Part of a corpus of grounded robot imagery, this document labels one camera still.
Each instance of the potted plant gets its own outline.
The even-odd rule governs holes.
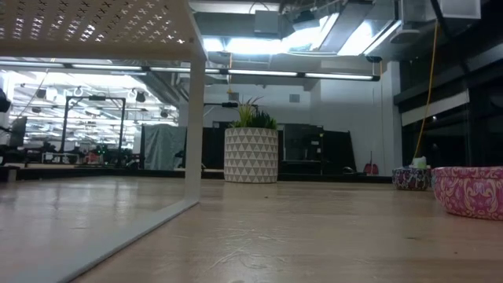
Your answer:
[[[227,182],[277,181],[277,124],[254,105],[260,97],[239,103],[239,120],[226,130],[224,175]]]

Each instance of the red object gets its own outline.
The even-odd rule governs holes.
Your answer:
[[[376,164],[372,162],[372,152],[370,152],[370,163],[365,164],[365,168],[363,168],[363,171],[367,175],[378,175],[379,174],[379,168],[377,167]]]
[[[100,157],[94,153],[89,153],[86,158],[84,158],[84,163],[98,162]]]

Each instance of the patterned bowl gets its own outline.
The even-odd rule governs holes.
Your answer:
[[[503,220],[503,167],[444,167],[433,170],[435,197],[447,212]]]
[[[396,189],[426,190],[431,184],[431,169],[396,168],[392,181]]]

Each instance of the black equipment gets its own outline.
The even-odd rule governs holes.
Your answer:
[[[47,90],[43,90],[43,89],[39,89],[37,90],[35,96],[37,98],[46,98],[46,95],[47,95]]]
[[[12,128],[10,130],[10,139],[9,139],[10,147],[23,146],[24,134],[26,134],[27,121],[28,121],[27,117],[21,117],[14,120]]]
[[[6,93],[0,88],[0,113],[6,113],[10,105],[11,102],[7,99]]]

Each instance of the yellow cable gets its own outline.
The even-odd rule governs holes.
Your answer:
[[[419,146],[421,144],[421,138],[423,137],[424,130],[424,122],[428,117],[428,110],[430,108],[430,99],[431,99],[431,89],[433,88],[433,70],[435,68],[435,53],[437,50],[437,37],[439,34],[439,22],[435,22],[435,35],[433,37],[433,53],[431,55],[431,69],[430,69],[430,84],[428,86],[428,99],[426,100],[426,109],[424,111],[423,123],[421,124],[421,131],[419,132],[419,138],[417,139],[416,152],[414,153],[413,159],[417,157],[417,152],[419,151]]]

